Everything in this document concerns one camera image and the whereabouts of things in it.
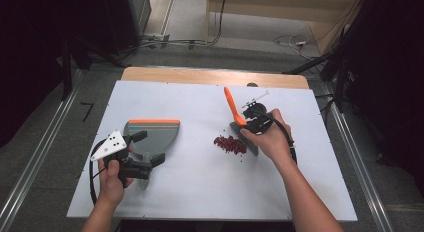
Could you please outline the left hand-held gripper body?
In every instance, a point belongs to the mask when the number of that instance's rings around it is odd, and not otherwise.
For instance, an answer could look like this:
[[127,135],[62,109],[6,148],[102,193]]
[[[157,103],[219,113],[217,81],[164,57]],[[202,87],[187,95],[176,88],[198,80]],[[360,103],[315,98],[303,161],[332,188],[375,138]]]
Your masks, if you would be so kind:
[[119,179],[125,183],[127,178],[148,180],[153,167],[150,162],[135,161],[129,157],[130,135],[123,135],[119,130],[114,130],[107,138],[98,142],[90,154],[90,185],[94,185],[93,163],[104,160],[105,165],[111,160],[120,164]]

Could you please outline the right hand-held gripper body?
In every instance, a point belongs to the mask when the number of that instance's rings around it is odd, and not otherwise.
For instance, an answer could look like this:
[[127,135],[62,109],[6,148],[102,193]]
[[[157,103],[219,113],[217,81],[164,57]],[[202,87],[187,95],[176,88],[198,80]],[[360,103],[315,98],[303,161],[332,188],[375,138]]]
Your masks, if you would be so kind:
[[251,101],[246,102],[242,106],[244,111],[251,110],[254,113],[254,119],[253,120],[247,120],[245,118],[247,124],[248,123],[262,123],[263,124],[263,132],[262,133],[265,133],[273,123],[273,121],[271,119],[271,115],[267,112],[266,107],[262,103],[258,102],[258,100],[260,98],[262,98],[262,97],[264,97],[268,94],[269,94],[269,92],[266,91],[263,95],[261,95],[257,98],[253,98]]

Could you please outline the grey brush with orange handle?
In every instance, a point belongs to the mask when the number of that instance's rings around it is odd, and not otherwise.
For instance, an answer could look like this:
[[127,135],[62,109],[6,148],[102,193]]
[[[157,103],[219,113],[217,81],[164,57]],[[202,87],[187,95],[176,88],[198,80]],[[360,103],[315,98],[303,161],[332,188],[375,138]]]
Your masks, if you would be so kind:
[[[244,118],[240,116],[240,114],[237,111],[235,102],[233,100],[232,94],[230,90],[225,87],[224,88],[224,95],[227,100],[227,103],[229,105],[230,111],[232,113],[234,121],[230,124],[230,127],[233,129],[234,132],[239,133],[240,129],[243,126],[247,125],[247,122]],[[245,141],[246,147],[255,155],[257,156],[259,154],[258,147],[251,141],[247,140],[245,137],[242,137],[242,139]]]

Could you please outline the grey dustpan with orange edge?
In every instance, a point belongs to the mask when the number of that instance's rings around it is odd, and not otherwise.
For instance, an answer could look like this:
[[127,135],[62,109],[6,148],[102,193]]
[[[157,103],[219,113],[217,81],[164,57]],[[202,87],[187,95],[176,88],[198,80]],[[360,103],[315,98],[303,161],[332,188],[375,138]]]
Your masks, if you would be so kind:
[[132,151],[129,157],[135,161],[150,162],[153,155],[164,153],[175,141],[180,127],[176,119],[132,119],[124,127],[125,135],[133,135],[146,131],[148,136],[137,142],[130,143]]

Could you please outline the pile of red beans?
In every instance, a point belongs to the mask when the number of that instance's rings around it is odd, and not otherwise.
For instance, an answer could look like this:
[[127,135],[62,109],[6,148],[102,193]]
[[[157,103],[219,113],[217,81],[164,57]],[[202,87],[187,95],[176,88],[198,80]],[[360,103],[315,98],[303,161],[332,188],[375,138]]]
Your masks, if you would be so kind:
[[213,144],[218,146],[225,153],[234,154],[240,158],[247,152],[246,145],[233,136],[224,137],[220,135],[214,139]]

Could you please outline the person's right hand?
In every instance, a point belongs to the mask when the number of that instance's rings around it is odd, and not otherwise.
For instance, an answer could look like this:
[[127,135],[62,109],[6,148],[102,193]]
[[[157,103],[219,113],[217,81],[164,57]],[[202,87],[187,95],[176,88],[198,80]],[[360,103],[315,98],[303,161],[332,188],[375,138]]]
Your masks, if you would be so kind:
[[256,135],[247,129],[241,129],[240,132],[259,146],[280,172],[286,173],[296,167],[289,148],[291,127],[285,123],[279,109],[273,109],[271,113],[277,123],[273,123],[265,133]]

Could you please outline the person's left hand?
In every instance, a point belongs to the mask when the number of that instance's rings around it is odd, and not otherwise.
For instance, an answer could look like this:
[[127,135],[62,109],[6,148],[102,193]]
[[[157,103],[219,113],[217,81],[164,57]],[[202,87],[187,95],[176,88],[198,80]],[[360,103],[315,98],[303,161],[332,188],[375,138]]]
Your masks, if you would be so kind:
[[111,208],[114,210],[124,197],[124,190],[133,182],[133,178],[127,178],[125,183],[119,179],[120,164],[117,160],[111,160],[105,165],[104,160],[98,161],[100,171],[100,192],[96,207]]

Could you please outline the black metal stand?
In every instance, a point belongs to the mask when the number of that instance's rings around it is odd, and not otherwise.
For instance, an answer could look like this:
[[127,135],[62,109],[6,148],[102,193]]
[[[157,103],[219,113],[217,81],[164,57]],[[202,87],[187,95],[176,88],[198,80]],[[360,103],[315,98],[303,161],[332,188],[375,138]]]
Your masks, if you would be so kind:
[[340,113],[343,113],[343,95],[344,95],[344,84],[348,75],[348,61],[346,59],[347,44],[351,38],[350,29],[342,29],[342,32],[336,42],[336,46],[332,47],[328,53],[313,58],[304,65],[292,69],[287,72],[288,75],[299,75],[314,66],[323,64],[324,67],[319,73],[322,81],[329,82],[332,79],[335,81],[334,97],[331,100],[336,105],[336,108]]

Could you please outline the light wooden shelf unit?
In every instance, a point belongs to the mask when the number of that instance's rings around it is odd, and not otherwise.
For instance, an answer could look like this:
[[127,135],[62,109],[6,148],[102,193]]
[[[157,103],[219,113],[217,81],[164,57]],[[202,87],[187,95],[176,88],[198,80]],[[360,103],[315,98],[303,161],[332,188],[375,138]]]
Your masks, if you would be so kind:
[[308,21],[319,51],[324,54],[338,40],[342,29],[351,23],[363,0],[206,0],[205,37],[209,33],[209,15],[229,14]]

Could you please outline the dark cabinet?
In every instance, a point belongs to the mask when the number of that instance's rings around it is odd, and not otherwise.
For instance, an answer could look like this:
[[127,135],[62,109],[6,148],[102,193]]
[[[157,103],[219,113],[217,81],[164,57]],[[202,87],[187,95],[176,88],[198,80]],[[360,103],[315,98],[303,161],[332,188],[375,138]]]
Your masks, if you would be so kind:
[[141,37],[145,32],[152,11],[150,0],[128,0],[128,2],[137,35]]

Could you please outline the metal floor rail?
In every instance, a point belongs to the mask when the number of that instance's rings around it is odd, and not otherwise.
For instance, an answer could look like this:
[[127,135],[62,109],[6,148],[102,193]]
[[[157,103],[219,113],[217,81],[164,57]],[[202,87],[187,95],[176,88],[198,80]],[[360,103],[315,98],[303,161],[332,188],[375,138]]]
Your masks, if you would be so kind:
[[374,219],[377,230],[379,232],[394,232],[394,227],[392,226],[369,171],[362,159],[361,153],[345,119],[345,115],[337,109],[336,105],[331,105],[330,109],[347,149],[347,153],[353,165],[362,192],[364,193],[366,203]]
[[19,208],[25,200],[25,197],[35,180],[35,177],[41,168],[51,145],[72,106],[75,96],[78,93],[80,83],[85,75],[86,72],[80,69],[75,72],[71,79],[74,83],[73,88],[66,98],[60,101],[55,113],[49,119],[49,124],[43,132],[43,136],[38,141],[35,141],[35,148],[31,153],[31,158],[28,160],[25,168],[19,176],[18,181],[12,187],[4,205],[1,207],[0,232],[7,232],[12,225]]

